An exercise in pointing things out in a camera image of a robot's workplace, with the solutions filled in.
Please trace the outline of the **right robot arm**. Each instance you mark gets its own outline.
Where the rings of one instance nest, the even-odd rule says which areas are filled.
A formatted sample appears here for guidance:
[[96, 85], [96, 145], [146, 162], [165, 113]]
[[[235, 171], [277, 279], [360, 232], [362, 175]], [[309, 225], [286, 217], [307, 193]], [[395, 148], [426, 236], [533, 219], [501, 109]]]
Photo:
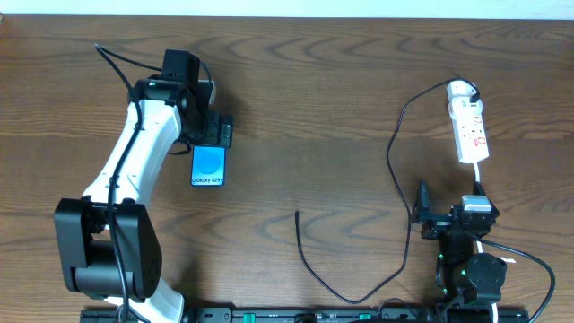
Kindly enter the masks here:
[[506, 279], [506, 262], [477, 251], [475, 243], [491, 231], [498, 209], [485, 195], [480, 183], [473, 193], [461, 197], [446, 214], [431, 211], [428, 189], [420, 182], [414, 221], [422, 225], [421, 236], [439, 242], [437, 286], [445, 300], [435, 307], [438, 322], [496, 322], [496, 303]]

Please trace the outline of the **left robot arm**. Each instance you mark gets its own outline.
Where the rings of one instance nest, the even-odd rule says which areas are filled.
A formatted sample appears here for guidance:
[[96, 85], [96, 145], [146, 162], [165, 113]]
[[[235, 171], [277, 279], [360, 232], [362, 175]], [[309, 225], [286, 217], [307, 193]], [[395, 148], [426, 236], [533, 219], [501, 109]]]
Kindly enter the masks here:
[[216, 84], [193, 54], [166, 50], [161, 67], [129, 83], [127, 118], [97, 178], [54, 213], [66, 288], [116, 305], [112, 322], [187, 322], [183, 294], [162, 277], [162, 251], [147, 209], [172, 145], [192, 156], [190, 183], [221, 187], [234, 119], [210, 109]]

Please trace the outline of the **blue Samsung Galaxy smartphone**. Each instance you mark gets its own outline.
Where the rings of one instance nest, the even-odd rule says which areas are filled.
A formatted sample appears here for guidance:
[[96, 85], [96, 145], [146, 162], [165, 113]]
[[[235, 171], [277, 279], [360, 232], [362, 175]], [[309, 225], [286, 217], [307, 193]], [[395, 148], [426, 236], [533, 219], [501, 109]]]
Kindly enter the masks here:
[[194, 187], [221, 187], [225, 181], [226, 149], [195, 146], [190, 184]]

